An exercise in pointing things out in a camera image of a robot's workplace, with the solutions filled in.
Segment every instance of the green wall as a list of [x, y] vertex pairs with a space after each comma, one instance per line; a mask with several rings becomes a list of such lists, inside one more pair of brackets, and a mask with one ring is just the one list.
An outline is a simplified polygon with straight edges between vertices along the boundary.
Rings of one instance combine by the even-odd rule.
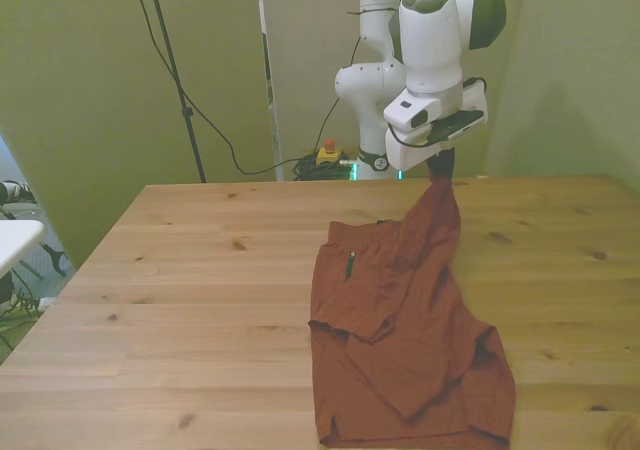
[[[258, 0], [161, 1], [191, 97], [246, 167], [273, 164]], [[0, 75], [0, 132], [76, 266], [144, 185], [198, 181], [137, 0], [0, 0]], [[209, 180], [241, 180], [195, 126]]]
[[640, 190], [638, 0], [524, 0], [493, 175], [608, 174]]

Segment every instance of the black cable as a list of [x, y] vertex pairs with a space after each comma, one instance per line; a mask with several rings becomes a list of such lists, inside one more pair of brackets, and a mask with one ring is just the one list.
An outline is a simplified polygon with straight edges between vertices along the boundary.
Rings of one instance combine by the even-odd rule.
[[362, 41], [362, 37], [358, 37], [358, 40], [356, 41], [356, 46], [353, 47], [353, 52], [351, 53], [351, 61], [349, 63], [349, 65], [353, 65], [353, 62], [355, 62], [356, 60], [356, 52], [358, 51], [358, 47], [360, 46], [360, 42]]
[[[142, 8], [142, 13], [144, 15], [144, 20], [145, 23], [147, 25], [147, 30], [149, 31], [149, 36], [151, 38], [151, 43], [153, 44], [153, 47], [156, 50], [156, 53], [158, 54], [158, 56], [160, 57], [160, 60], [162, 60], [162, 63], [164, 64], [165, 68], [167, 69], [167, 72], [169, 72], [169, 75], [171, 75], [171, 77], [175, 80], [175, 75], [173, 74], [173, 71], [171, 70], [171, 67], [169, 66], [169, 63], [167, 62], [167, 59], [165, 58], [164, 54], [162, 53], [162, 51], [160, 50], [160, 47], [158, 46], [158, 43], [156, 42], [155, 39], [155, 35], [153, 34], [153, 27], [151, 26], [151, 21], [149, 19], [149, 14], [147, 12], [147, 8], [146, 5], [144, 4], [144, 0], [138, 0], [140, 2], [140, 7]], [[355, 47], [353, 48], [353, 53], [351, 54], [351, 62], [350, 65], [353, 65], [353, 62], [355, 61], [355, 57], [356, 57], [356, 52], [358, 51], [358, 47], [360, 45], [361, 42], [361, 38], [359, 37], [358, 40], [356, 41]], [[236, 153], [235, 153], [235, 149], [233, 147], [233, 144], [231, 143], [231, 141], [226, 137], [226, 135], [216, 126], [216, 124], [214, 124], [205, 114], [202, 110], [200, 110], [200, 108], [198, 107], [198, 105], [196, 105], [196, 103], [191, 99], [191, 97], [189, 97], [189, 95], [187, 94], [186, 91], [184, 91], [184, 88], [182, 89], [182, 92], [184, 94], [185, 99], [191, 104], [191, 106], [193, 107], [193, 109], [196, 111], [196, 113], [198, 115], [200, 115], [200, 117], [207, 122], [211, 128], [213, 128], [216, 133], [220, 136], [220, 138], [222, 138], [222, 140], [224, 140], [224, 142], [227, 144], [227, 146], [229, 147], [229, 151], [231, 153], [231, 158], [233, 159], [233, 163], [235, 165], [235, 167], [238, 169], [238, 171], [240, 173], [242, 173], [245, 176], [252, 176], [252, 175], [259, 175], [261, 173], [265, 173], [265, 172], [269, 172], [271, 170], [274, 170], [278, 167], [281, 167], [282, 165], [286, 165], [287, 163], [292, 163], [292, 162], [302, 162], [302, 161], [309, 161], [310, 157], [313, 157], [313, 162], [315, 164], [315, 154], [318, 150], [318, 144], [320, 143], [320, 139], [322, 138], [322, 133], [324, 132], [324, 128], [327, 124], [327, 122], [329, 121], [329, 118], [331, 117], [331, 115], [333, 114], [333, 111], [335, 110], [336, 106], [338, 105], [338, 102], [340, 101], [340, 99], [338, 98], [334, 104], [331, 106], [331, 109], [329, 110], [329, 113], [327, 113], [327, 116], [324, 119], [324, 122], [322, 123], [322, 126], [320, 127], [320, 132], [318, 133], [318, 139], [316, 140], [316, 144], [313, 150], [313, 154], [311, 155], [307, 155], [305, 157], [301, 157], [301, 158], [291, 158], [289, 160], [284, 160], [276, 165], [273, 165], [269, 168], [265, 168], [264, 170], [259, 170], [256, 172], [247, 172], [245, 171], [239, 164], [238, 159], [236, 157]], [[322, 165], [317, 165], [316, 167], [318, 168], [322, 168], [323, 172], [327, 171], [328, 168], [325, 164]], [[298, 167], [298, 165], [296, 165], [296, 167], [294, 168], [294, 173], [295, 172], [299, 173], [299, 176], [301, 178], [297, 178], [297, 179], [304, 179], [304, 174], [308, 173], [308, 171], [303, 172], [300, 170], [300, 168]]]
[[349, 15], [364, 15], [365, 13], [373, 13], [373, 12], [395, 12], [398, 10], [397, 8], [375, 8], [373, 10], [364, 9], [360, 12], [347, 12]]
[[[144, 14], [144, 20], [145, 20], [145, 23], [147, 24], [147, 29], [149, 30], [149, 36], [151, 37], [151, 43], [153, 44], [153, 47], [156, 49], [156, 52], [158, 53], [158, 55], [160, 56], [160, 59], [162, 60], [162, 63], [164, 64], [165, 68], [167, 69], [167, 71], [169, 72], [169, 74], [171, 75], [171, 77], [175, 81], [176, 77], [173, 74], [173, 71], [171, 70], [171, 67], [169, 66], [169, 63], [167, 62], [167, 59], [165, 58], [164, 54], [160, 50], [160, 47], [158, 46], [158, 42], [156, 42], [156, 38], [155, 38], [155, 36], [153, 34], [153, 27], [151, 26], [151, 21], [149, 19], [149, 13], [147, 12], [147, 7], [144, 4], [144, 0], [138, 0], [138, 1], [140, 2], [140, 6], [142, 7], [142, 13]], [[196, 111], [196, 113], [198, 115], [200, 115], [200, 117], [202, 117], [204, 119], [204, 121], [207, 122], [216, 131], [216, 133], [218, 133], [218, 135], [224, 140], [224, 142], [228, 145], [229, 150], [231, 151], [231, 158], [233, 159], [233, 163], [235, 164], [235, 166], [238, 169], [238, 171], [240, 173], [242, 173], [243, 175], [245, 175], [245, 176], [259, 175], [261, 173], [269, 172], [269, 171], [271, 171], [271, 170], [273, 170], [275, 168], [278, 168], [278, 167], [280, 167], [282, 165], [285, 165], [287, 163], [297, 162], [297, 161], [300, 160], [299, 158], [292, 158], [292, 159], [285, 160], [283, 162], [278, 163], [277, 165], [273, 165], [272, 167], [265, 168], [264, 170], [260, 170], [260, 171], [257, 171], [257, 172], [247, 172], [247, 171], [245, 171], [240, 166], [240, 164], [238, 163], [238, 159], [236, 157], [236, 153], [235, 153], [235, 149], [233, 148], [233, 144], [229, 141], [229, 139], [226, 137], [226, 135], [224, 133], [222, 133], [222, 131], [202, 112], [202, 110], [200, 110], [200, 108], [198, 108], [198, 105], [196, 105], [195, 102], [193, 100], [191, 100], [191, 98], [189, 97], [187, 92], [184, 91], [184, 89], [182, 89], [182, 92], [184, 94], [185, 99], [191, 104], [191, 106]]]
[[[353, 52], [351, 53], [351, 62], [349, 63], [350, 66], [353, 65], [353, 62], [356, 59], [356, 53], [358, 51], [358, 47], [360, 46], [361, 41], [362, 41], [362, 37], [358, 37], [358, 40], [356, 40], [356, 45], [355, 47], [353, 47]], [[318, 150], [318, 145], [320, 144], [320, 139], [322, 138], [322, 133], [324, 132], [324, 127], [327, 125], [327, 122], [329, 121], [329, 117], [331, 117], [331, 114], [336, 109], [336, 106], [338, 105], [339, 102], [340, 102], [340, 98], [336, 99], [336, 101], [333, 102], [333, 105], [331, 106], [329, 113], [327, 113], [327, 116], [325, 117], [324, 122], [322, 122], [322, 126], [320, 127], [320, 132], [318, 133], [318, 138], [316, 140], [316, 144], [313, 147], [312, 153], [316, 153], [316, 151]]]
[[393, 138], [396, 139], [396, 142], [398, 142], [400, 145], [404, 146], [404, 147], [409, 147], [409, 148], [427, 148], [430, 147], [431, 145], [433, 145], [432, 143], [425, 143], [422, 145], [412, 145], [411, 143], [405, 143], [402, 140], [400, 140], [398, 138], [398, 135], [396, 135], [396, 131], [393, 129], [393, 125], [389, 124], [389, 131], [391, 132], [391, 135], [393, 135]]

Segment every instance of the white table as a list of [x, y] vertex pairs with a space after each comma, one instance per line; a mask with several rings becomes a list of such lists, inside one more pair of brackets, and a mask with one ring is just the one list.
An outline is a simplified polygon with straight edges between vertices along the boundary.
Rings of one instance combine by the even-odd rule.
[[44, 239], [44, 225], [35, 220], [0, 220], [0, 277]]

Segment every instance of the zipper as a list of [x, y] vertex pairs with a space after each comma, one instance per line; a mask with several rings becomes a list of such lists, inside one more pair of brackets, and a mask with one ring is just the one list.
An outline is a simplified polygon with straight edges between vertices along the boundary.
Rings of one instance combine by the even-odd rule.
[[351, 252], [351, 255], [349, 255], [349, 263], [347, 263], [347, 275], [344, 279], [344, 281], [348, 281], [351, 278], [351, 274], [353, 273], [353, 264], [356, 261], [356, 252]]

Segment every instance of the wall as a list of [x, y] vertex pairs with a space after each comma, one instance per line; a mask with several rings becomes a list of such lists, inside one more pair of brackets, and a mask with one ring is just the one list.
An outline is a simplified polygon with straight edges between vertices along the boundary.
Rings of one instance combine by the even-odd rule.
[[638, 0], [525, 0], [487, 170], [640, 189]]
[[[245, 167], [272, 165], [258, 0], [161, 1], [191, 97]], [[198, 181], [137, 0], [0, 0], [0, 35], [0, 129], [76, 266], [144, 185]], [[194, 121], [209, 180], [242, 180]]]
[[[320, 125], [336, 99], [335, 75], [348, 65], [360, 34], [359, 0], [264, 0], [278, 131], [282, 156], [294, 158], [313, 148]], [[467, 52], [467, 76], [488, 81], [490, 111], [502, 93], [506, 62], [515, 37], [521, 0], [507, 0], [508, 24], [489, 49]], [[377, 61], [361, 46], [356, 61]], [[351, 108], [340, 103], [324, 136], [339, 138], [343, 146], [357, 147], [358, 124]], [[458, 174], [483, 170], [491, 128], [467, 137], [459, 146]]]

